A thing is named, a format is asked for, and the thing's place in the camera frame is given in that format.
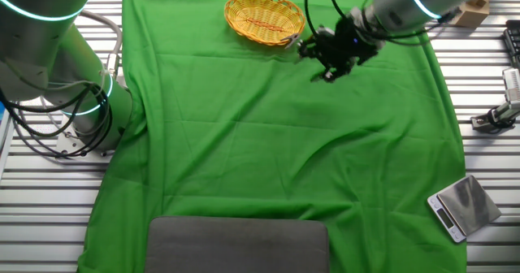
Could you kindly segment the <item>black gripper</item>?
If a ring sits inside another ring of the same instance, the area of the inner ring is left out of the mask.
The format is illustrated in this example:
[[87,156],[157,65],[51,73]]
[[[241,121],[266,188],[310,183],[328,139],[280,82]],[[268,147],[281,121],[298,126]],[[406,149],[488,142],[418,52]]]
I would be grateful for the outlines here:
[[334,29],[320,25],[318,37],[309,37],[297,43],[301,59],[318,59],[326,68],[310,79],[333,83],[347,76],[354,65],[361,65],[379,53],[378,46],[366,41],[356,29],[351,15],[341,17]]

